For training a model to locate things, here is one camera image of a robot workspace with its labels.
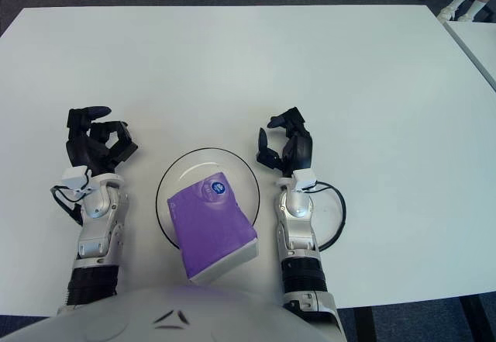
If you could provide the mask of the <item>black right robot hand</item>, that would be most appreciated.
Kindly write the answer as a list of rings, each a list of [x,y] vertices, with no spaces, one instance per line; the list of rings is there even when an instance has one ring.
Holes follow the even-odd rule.
[[[287,143],[282,154],[268,147],[267,133],[260,128],[258,135],[257,161],[270,168],[279,170],[286,178],[294,171],[310,168],[312,164],[313,140],[305,128],[305,120],[297,107],[288,109],[279,116],[272,116],[267,124],[269,129],[285,130]]]

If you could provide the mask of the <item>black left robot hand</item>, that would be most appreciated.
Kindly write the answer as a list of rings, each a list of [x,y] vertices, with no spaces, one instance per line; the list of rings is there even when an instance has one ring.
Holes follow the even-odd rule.
[[[72,166],[86,166],[94,176],[113,173],[120,163],[138,149],[127,129],[127,123],[96,121],[111,111],[107,106],[69,110],[66,149]]]

